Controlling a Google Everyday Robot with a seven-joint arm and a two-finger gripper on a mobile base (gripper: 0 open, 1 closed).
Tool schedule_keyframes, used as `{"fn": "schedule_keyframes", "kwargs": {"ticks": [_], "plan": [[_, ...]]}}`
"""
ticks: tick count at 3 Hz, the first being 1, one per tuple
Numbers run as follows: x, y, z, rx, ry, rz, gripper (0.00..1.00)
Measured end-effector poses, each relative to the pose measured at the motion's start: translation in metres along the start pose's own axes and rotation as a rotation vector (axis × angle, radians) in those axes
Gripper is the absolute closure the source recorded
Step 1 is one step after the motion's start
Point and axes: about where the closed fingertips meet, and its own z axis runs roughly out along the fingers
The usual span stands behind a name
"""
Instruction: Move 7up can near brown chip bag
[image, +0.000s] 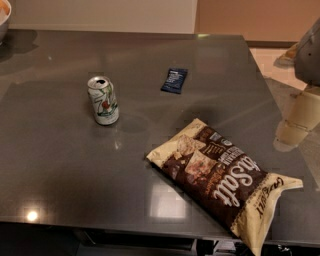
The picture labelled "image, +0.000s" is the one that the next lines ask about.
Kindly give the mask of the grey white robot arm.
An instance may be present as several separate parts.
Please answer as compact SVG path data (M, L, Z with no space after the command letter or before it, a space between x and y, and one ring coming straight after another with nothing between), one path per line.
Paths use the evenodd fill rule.
M280 152L296 148L320 123L320 18L298 42L293 64L295 77L306 87L276 129L273 145Z

